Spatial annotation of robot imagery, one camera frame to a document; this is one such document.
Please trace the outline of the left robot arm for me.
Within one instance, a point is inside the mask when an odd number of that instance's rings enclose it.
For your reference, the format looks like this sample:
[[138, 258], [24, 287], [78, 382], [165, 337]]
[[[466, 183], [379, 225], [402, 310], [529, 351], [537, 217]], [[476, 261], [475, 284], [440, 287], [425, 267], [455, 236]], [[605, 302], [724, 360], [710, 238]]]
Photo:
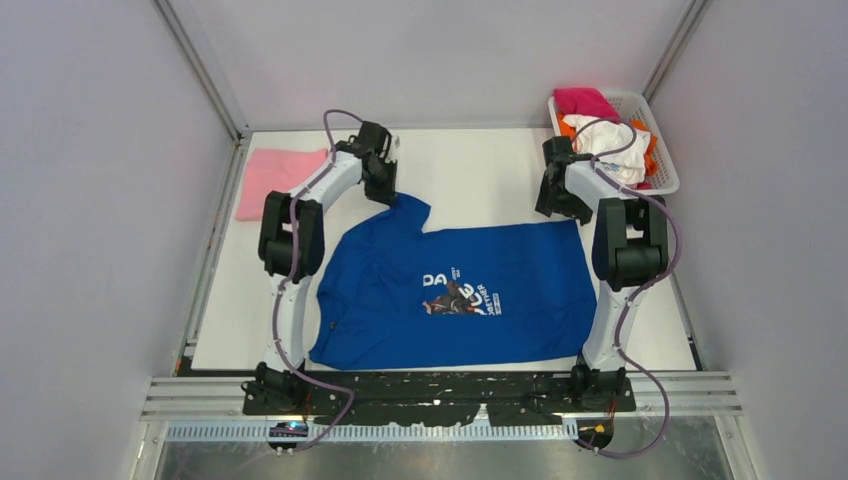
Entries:
[[324, 218], [350, 188], [362, 185], [370, 201], [397, 201], [398, 141], [384, 126], [362, 121], [356, 134], [332, 140], [317, 171], [286, 193], [265, 200], [258, 257], [272, 293], [270, 339], [254, 377], [241, 386], [246, 415], [303, 414], [315, 390], [332, 398], [351, 397], [351, 389], [321, 381], [305, 371], [303, 323], [310, 283], [326, 251]]

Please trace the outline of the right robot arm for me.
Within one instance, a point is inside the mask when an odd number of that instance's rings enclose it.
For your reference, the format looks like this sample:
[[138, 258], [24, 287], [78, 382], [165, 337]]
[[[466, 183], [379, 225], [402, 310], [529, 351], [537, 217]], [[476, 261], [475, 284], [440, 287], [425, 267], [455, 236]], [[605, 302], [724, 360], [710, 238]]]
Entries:
[[545, 171], [537, 212], [592, 222], [591, 267], [599, 281], [596, 312], [566, 387], [566, 397], [596, 410], [623, 396], [626, 347], [645, 290], [670, 261], [668, 220], [657, 197], [638, 196], [615, 183], [567, 136], [542, 144]]

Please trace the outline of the blue printed t shirt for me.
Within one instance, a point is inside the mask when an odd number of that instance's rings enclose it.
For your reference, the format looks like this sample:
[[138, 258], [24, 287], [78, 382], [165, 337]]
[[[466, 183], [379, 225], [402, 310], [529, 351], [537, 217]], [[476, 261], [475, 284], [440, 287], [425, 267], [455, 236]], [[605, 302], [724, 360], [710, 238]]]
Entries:
[[413, 369], [581, 351], [597, 296], [574, 222], [429, 232], [429, 214], [403, 194], [342, 235], [317, 288], [311, 361]]

